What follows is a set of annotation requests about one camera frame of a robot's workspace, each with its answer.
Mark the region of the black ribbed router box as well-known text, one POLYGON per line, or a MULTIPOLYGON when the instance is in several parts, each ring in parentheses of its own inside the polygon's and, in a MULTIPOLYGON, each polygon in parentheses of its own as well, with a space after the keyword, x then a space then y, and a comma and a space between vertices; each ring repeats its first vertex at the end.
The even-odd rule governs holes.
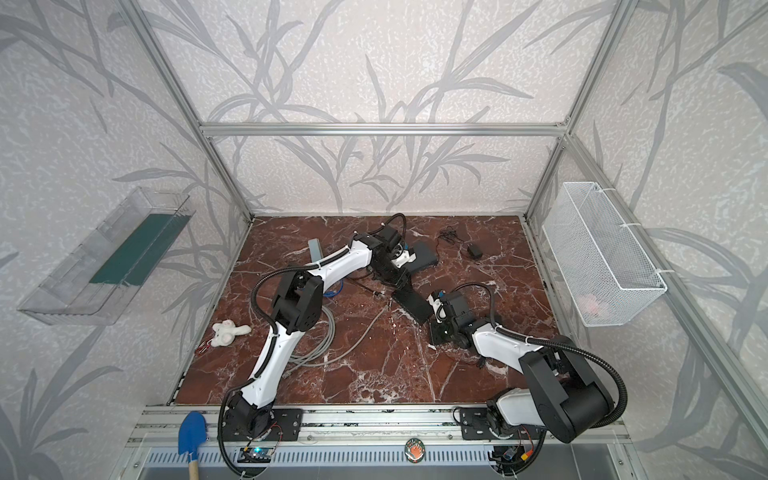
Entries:
POLYGON ((412 287, 394 290, 392 298, 418 325, 425 324, 434 315, 432 305, 412 287))

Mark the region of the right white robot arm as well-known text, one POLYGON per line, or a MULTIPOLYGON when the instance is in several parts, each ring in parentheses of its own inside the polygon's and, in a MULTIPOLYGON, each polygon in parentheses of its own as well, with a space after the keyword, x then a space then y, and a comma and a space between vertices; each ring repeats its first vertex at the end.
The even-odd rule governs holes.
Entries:
POLYGON ((430 341, 452 343, 482 359, 521 373, 525 388, 508 389, 486 402, 480 436, 511 438, 524 428, 570 443, 585 431, 614 423, 628 405, 618 371, 566 336, 551 340, 514 332, 496 319, 495 308, 479 317, 458 290, 435 291, 430 341))

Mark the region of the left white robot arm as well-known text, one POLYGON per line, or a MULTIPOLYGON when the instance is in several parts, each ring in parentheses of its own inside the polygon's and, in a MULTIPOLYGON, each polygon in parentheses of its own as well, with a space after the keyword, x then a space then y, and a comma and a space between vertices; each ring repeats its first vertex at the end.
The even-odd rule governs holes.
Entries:
POLYGON ((222 440, 226 428, 248 440, 267 434, 290 356, 319 320, 329 287, 361 269, 371 270, 389 286, 405 287, 418 261, 427 258, 397 230, 383 226, 355 234, 345 246, 316 262, 266 274, 252 291, 251 308, 268 323, 269 335, 248 379, 225 394, 217 437, 222 440))

